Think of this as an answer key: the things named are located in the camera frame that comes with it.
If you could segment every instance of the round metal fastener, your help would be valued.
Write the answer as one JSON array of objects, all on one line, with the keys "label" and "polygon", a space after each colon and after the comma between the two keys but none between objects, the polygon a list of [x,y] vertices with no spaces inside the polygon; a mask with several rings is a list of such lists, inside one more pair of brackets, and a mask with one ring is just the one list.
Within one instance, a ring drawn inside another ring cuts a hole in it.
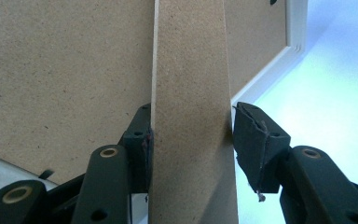
[{"label": "round metal fastener", "polygon": [[3,203],[17,203],[26,199],[32,193],[32,188],[29,186],[20,186],[10,190],[2,198]]},{"label": "round metal fastener", "polygon": [[100,152],[100,156],[104,158],[114,157],[117,154],[118,154],[118,149],[113,147],[106,148]]},{"label": "round metal fastener", "polygon": [[307,156],[307,157],[310,157],[310,158],[313,158],[313,159],[319,159],[321,158],[321,154],[313,149],[309,149],[309,148],[304,148],[302,149],[302,153]]}]

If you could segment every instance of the speckled brown surface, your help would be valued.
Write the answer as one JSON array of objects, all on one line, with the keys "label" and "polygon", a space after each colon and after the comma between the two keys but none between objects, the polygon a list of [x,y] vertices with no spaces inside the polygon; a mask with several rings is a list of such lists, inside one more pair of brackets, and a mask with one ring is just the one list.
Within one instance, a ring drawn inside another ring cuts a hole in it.
[{"label": "speckled brown surface", "polygon": [[238,223],[223,1],[157,4],[149,222]]},{"label": "speckled brown surface", "polygon": [[62,183],[150,102],[154,1],[0,1],[0,158]]},{"label": "speckled brown surface", "polygon": [[225,0],[225,10],[234,96],[286,47],[286,1]]}]

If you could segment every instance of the white frame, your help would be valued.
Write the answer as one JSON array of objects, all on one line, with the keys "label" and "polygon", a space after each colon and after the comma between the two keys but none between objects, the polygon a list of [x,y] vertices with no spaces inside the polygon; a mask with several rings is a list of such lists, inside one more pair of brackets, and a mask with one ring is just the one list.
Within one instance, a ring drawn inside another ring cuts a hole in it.
[{"label": "white frame", "polygon": [[254,103],[276,83],[305,51],[308,0],[286,0],[286,47],[251,81],[231,98],[237,102]]}]

